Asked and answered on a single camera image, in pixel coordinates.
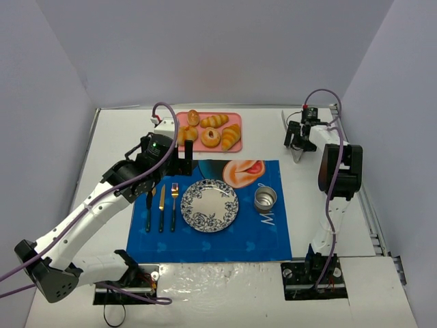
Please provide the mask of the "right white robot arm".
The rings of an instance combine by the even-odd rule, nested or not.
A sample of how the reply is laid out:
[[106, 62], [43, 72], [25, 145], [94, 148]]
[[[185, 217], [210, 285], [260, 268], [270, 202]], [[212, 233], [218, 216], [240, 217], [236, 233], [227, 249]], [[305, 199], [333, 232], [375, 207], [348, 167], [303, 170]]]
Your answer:
[[307, 152], [322, 152], [318, 189], [324, 195], [324, 214], [310, 243], [309, 253], [331, 257], [341, 230], [344, 213], [361, 188], [363, 148], [348, 143], [341, 129], [323, 122], [318, 108], [303, 105], [300, 121], [287, 123], [284, 146], [295, 163]]

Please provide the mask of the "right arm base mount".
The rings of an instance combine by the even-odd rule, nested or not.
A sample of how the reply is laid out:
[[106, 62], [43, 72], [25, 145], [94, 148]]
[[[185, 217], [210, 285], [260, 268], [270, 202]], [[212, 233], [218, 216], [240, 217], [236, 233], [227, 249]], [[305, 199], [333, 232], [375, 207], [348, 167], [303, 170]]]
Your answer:
[[283, 294], [286, 301], [315, 301], [347, 299], [348, 292], [341, 265], [335, 254], [330, 260], [322, 279], [327, 257], [312, 256], [304, 260], [281, 263]]

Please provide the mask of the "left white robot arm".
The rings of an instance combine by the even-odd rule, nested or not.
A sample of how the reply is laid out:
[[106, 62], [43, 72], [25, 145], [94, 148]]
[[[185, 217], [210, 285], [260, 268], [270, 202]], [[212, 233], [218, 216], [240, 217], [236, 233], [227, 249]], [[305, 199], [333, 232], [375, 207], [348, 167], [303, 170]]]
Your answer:
[[136, 147], [136, 159], [117, 162], [90, 195], [56, 228], [36, 241], [20, 241], [14, 252], [23, 270], [49, 303], [66, 298], [75, 288], [104, 284], [121, 288], [139, 280], [142, 270], [125, 250], [105, 256], [78, 257], [86, 242], [112, 217], [140, 195], [151, 194], [165, 176], [193, 172], [193, 143], [184, 142], [184, 158], [176, 140], [148, 133]]

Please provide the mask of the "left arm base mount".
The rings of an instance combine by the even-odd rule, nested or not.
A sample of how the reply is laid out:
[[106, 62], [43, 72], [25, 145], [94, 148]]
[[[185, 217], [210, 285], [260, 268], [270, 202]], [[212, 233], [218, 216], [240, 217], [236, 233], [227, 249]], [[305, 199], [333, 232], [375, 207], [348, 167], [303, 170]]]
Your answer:
[[116, 290], [107, 290], [102, 284], [119, 288], [138, 297], [152, 299], [157, 297], [159, 271], [158, 264], [140, 264], [139, 270], [128, 277], [121, 278], [116, 282], [98, 282], [94, 288], [92, 305], [149, 305], [148, 302], [130, 297]]

